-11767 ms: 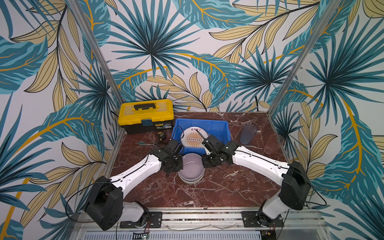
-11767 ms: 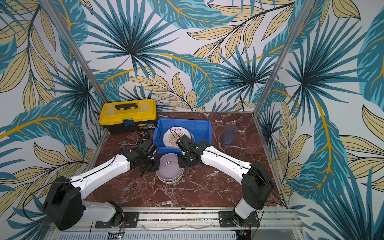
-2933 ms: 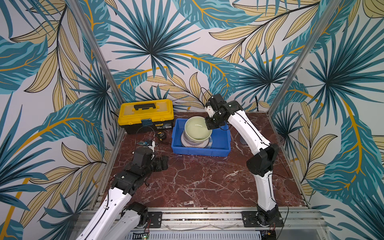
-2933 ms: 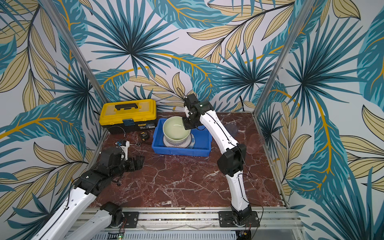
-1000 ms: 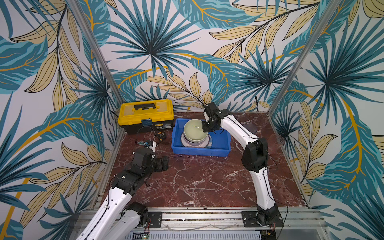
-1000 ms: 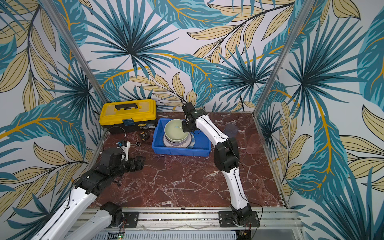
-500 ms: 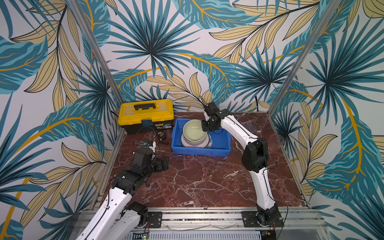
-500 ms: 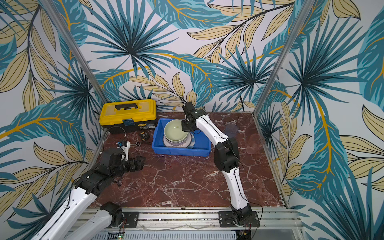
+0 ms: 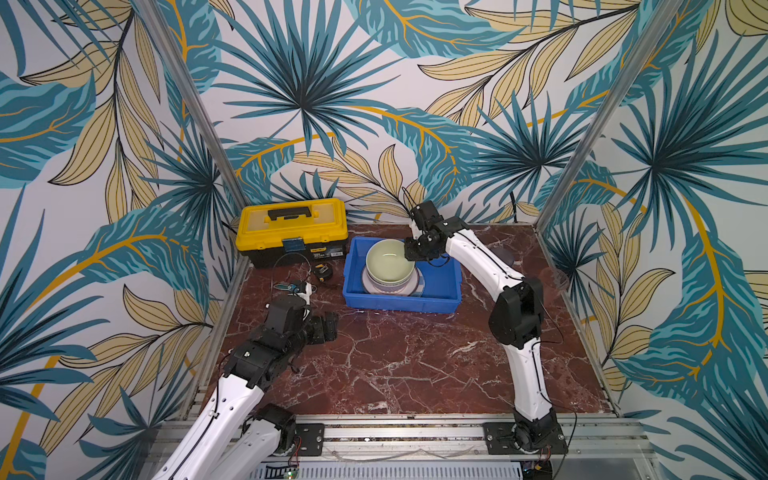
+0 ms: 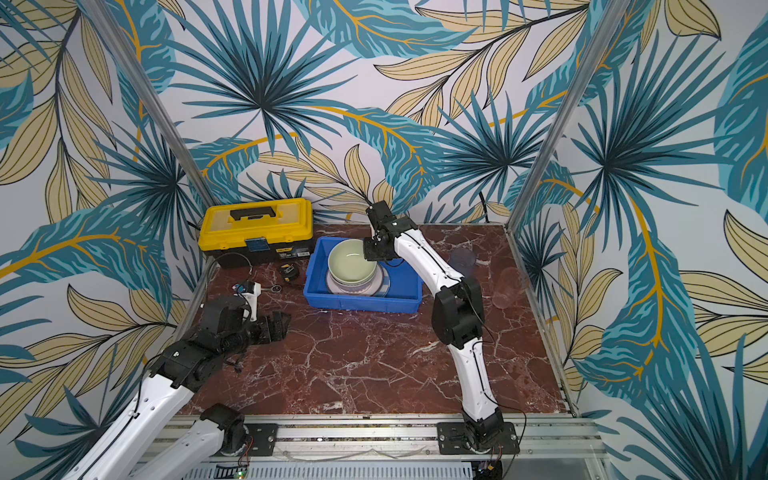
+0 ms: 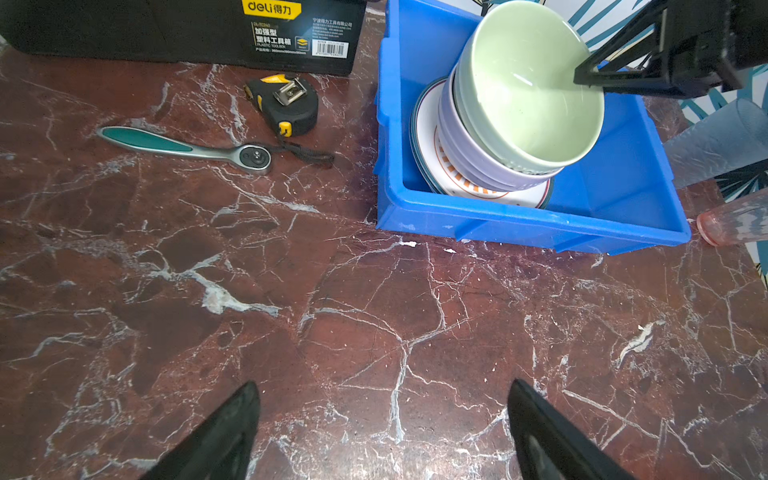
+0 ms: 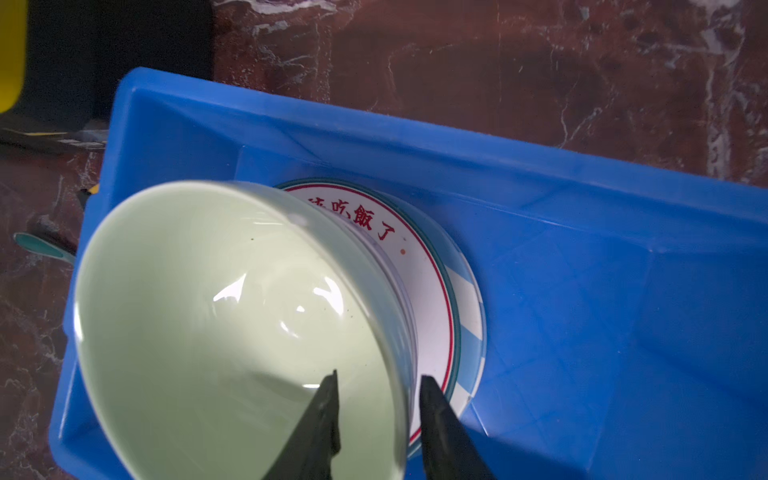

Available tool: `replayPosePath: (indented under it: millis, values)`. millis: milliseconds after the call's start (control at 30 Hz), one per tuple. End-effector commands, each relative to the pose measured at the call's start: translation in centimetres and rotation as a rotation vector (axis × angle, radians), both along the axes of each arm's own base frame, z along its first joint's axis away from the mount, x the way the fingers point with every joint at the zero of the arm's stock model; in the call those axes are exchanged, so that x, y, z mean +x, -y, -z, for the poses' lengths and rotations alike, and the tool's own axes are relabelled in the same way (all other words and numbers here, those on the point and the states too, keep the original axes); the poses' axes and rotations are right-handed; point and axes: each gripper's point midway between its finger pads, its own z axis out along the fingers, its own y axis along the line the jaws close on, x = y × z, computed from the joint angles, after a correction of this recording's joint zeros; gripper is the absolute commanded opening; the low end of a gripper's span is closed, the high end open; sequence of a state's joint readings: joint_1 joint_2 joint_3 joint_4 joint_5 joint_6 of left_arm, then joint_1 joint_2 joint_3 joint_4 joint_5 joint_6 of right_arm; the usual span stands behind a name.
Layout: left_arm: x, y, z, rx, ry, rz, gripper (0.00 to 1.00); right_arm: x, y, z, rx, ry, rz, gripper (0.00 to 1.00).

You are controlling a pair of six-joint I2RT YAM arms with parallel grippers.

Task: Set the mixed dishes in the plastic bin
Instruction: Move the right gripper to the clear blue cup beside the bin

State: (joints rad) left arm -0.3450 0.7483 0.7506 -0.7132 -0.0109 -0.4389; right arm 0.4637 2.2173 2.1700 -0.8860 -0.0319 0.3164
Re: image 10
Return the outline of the pale green bowl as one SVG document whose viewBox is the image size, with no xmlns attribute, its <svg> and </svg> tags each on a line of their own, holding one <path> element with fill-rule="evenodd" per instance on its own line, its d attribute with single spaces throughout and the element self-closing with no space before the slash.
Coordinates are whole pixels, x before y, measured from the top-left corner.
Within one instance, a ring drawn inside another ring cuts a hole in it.
<svg viewBox="0 0 768 480">
<path fill-rule="evenodd" d="M 377 263 L 365 258 L 364 242 L 361 239 L 346 239 L 331 249 L 328 269 L 337 283 L 359 286 L 373 278 Z"/>
</svg>

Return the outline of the white plate green rim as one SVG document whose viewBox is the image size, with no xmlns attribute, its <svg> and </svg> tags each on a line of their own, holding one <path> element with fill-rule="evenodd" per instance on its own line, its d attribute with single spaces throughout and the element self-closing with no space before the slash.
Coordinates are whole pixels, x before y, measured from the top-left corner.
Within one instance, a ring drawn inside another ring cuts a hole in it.
<svg viewBox="0 0 768 480">
<path fill-rule="evenodd" d="M 376 276 L 378 279 L 382 281 L 381 286 L 379 290 L 372 295 L 373 297 L 384 297 L 387 295 L 390 287 L 390 279 L 388 272 L 382 267 L 378 266 L 377 270 L 375 271 L 373 277 Z"/>
</svg>

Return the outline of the pink translucent plastic cup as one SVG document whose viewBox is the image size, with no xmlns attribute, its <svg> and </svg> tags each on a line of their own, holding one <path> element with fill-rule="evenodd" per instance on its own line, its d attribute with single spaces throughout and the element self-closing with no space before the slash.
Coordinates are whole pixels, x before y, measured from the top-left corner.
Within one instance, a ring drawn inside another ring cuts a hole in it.
<svg viewBox="0 0 768 480">
<path fill-rule="evenodd" d="M 512 307 L 526 297 L 530 280 L 524 271 L 507 267 L 493 285 L 492 304 L 501 310 Z"/>
</svg>

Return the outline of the stack of lilac bowls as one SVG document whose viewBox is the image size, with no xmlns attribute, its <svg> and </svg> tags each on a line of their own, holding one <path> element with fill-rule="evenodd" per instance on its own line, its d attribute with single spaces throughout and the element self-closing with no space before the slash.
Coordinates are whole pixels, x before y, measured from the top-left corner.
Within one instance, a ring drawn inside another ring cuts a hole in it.
<svg viewBox="0 0 768 480">
<path fill-rule="evenodd" d="M 328 276 L 326 278 L 326 283 L 329 292 L 332 294 L 372 296 L 379 290 L 382 281 L 374 276 L 370 281 L 366 283 L 361 283 L 359 285 L 346 285 L 339 283 L 333 276 Z"/>
</svg>

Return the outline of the grey translucent plastic cup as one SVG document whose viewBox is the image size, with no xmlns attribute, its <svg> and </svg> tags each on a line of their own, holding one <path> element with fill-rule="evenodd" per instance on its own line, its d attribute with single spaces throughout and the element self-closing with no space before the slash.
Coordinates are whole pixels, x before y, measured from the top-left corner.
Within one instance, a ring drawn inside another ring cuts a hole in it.
<svg viewBox="0 0 768 480">
<path fill-rule="evenodd" d="M 454 248 L 449 257 L 449 265 L 464 276 L 473 276 L 477 264 L 477 255 L 465 247 Z"/>
</svg>

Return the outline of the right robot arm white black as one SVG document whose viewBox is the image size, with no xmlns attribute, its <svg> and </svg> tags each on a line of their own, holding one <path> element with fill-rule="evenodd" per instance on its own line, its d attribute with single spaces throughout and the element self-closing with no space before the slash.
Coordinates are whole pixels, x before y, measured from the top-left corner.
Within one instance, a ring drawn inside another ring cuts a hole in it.
<svg viewBox="0 0 768 480">
<path fill-rule="evenodd" d="M 365 258 L 403 260 L 434 297 L 431 325 L 454 360 L 468 446 L 475 451 L 495 447 L 504 429 L 504 418 L 483 356 L 485 318 L 480 284 L 450 266 L 416 223 L 407 216 L 396 216 L 386 202 L 369 205 L 366 215 L 371 235 L 363 239 Z"/>
</svg>

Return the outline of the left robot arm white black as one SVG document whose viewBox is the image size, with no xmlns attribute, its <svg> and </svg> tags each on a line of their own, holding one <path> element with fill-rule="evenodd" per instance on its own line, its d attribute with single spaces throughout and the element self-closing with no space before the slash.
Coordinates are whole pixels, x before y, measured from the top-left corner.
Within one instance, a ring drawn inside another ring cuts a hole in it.
<svg viewBox="0 0 768 480">
<path fill-rule="evenodd" d="M 251 454 L 269 456 L 276 425 L 249 427 L 239 411 L 217 403 L 206 409 L 170 447 L 140 462 L 166 424 L 224 366 L 255 345 L 285 339 L 291 317 L 257 312 L 254 294 L 218 297 L 205 303 L 187 336 L 148 363 L 136 396 L 95 445 L 70 467 L 67 479 L 181 479 L 213 456 L 247 468 Z"/>
</svg>

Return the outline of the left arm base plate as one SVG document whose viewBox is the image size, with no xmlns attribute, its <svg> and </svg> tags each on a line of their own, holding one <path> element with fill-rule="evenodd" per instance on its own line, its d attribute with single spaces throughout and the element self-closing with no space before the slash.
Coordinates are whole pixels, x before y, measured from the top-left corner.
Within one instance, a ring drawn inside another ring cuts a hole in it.
<svg viewBox="0 0 768 480">
<path fill-rule="evenodd" d="M 271 457 L 277 440 L 276 423 L 246 423 L 245 449 L 242 458 Z"/>
</svg>

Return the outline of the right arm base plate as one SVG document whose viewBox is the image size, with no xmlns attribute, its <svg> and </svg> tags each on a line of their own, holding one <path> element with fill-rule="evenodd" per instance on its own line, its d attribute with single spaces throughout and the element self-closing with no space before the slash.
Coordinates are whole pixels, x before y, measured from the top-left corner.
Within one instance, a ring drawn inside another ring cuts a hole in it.
<svg viewBox="0 0 768 480">
<path fill-rule="evenodd" d="M 491 435 L 491 438 L 481 439 L 470 432 L 463 422 L 441 422 L 437 424 L 437 441 L 441 455 L 490 454 L 503 455 L 520 453 L 520 437 L 511 422 L 504 422 L 502 428 Z"/>
</svg>

